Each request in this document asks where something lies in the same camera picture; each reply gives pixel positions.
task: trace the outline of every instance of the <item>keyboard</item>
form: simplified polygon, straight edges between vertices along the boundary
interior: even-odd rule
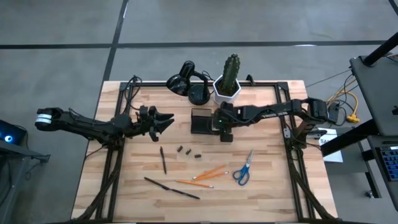
[[[390,181],[398,181],[398,149],[390,150],[390,147],[381,148],[381,156],[384,168],[388,173]]]

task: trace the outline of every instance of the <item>cactus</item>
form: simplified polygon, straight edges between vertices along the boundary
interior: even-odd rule
[[[236,77],[238,76],[241,61],[237,54],[232,54],[225,61],[223,79],[217,86],[218,93],[224,96],[233,96],[236,92]]]

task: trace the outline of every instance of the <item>blue light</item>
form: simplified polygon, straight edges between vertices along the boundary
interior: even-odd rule
[[[6,136],[4,138],[4,140],[6,140],[6,142],[11,142],[12,141],[12,136]]]

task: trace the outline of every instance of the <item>scissors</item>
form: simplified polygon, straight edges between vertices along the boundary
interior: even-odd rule
[[[238,184],[240,186],[245,185],[249,181],[250,178],[249,168],[252,158],[253,158],[253,149],[250,151],[246,164],[243,166],[243,168],[241,170],[233,172],[232,174],[232,177],[238,181]]]

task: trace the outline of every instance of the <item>white hexagonal pot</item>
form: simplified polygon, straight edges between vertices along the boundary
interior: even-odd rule
[[[216,81],[213,82],[213,88],[214,88],[214,102],[216,102],[218,105],[220,105],[222,102],[227,102],[227,103],[233,103],[234,100],[238,97],[239,92],[241,91],[241,85],[239,84],[238,80],[235,80],[236,86],[238,87],[238,89],[236,90],[235,94],[233,96],[224,96],[224,95],[220,95],[218,94],[217,91],[217,83],[219,81],[221,81],[223,79],[223,76],[220,75],[220,77],[218,77],[216,79]]]

